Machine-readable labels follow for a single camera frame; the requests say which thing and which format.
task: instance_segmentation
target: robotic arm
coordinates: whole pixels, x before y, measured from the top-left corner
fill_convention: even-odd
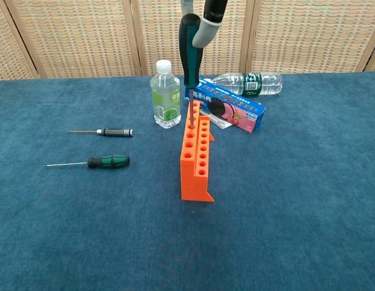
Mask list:
[[[204,16],[193,38],[194,47],[202,49],[214,39],[222,25],[227,2],[228,0],[206,0]],[[193,0],[181,0],[181,6],[183,16],[194,13]]]

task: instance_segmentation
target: bottle cap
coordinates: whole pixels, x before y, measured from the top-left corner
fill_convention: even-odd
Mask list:
[[[156,70],[159,74],[171,73],[171,62],[167,59],[161,59],[156,62]]]

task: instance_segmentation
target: product box image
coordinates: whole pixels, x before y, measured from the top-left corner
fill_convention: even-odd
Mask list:
[[[260,127],[265,107],[243,96],[234,94],[203,79],[194,89],[194,99],[201,101],[201,109],[232,123],[250,133]],[[189,100],[186,88],[185,99]]]

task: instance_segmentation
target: bottle label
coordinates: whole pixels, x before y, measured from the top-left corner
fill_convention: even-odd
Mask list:
[[[260,73],[242,74],[244,77],[244,89],[242,96],[251,97],[257,96],[261,92],[262,78]]]
[[[179,104],[181,103],[181,94],[179,91],[171,93],[168,98],[162,94],[152,91],[152,100],[154,114],[163,121],[170,121],[179,116]]]

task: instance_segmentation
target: green and black screwdriver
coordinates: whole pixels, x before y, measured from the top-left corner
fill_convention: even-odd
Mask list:
[[[201,66],[202,48],[193,47],[193,38],[198,31],[201,19],[194,13],[182,17],[179,25],[179,53],[184,71],[184,85],[190,95],[190,124],[193,126],[193,89],[199,84],[199,67]]]
[[[109,168],[116,169],[128,166],[130,163],[129,156],[124,155],[111,155],[103,156],[101,158],[89,158],[87,162],[70,162],[67,164],[50,164],[44,167],[56,166],[71,166],[71,165],[84,165],[87,164],[89,168]]]

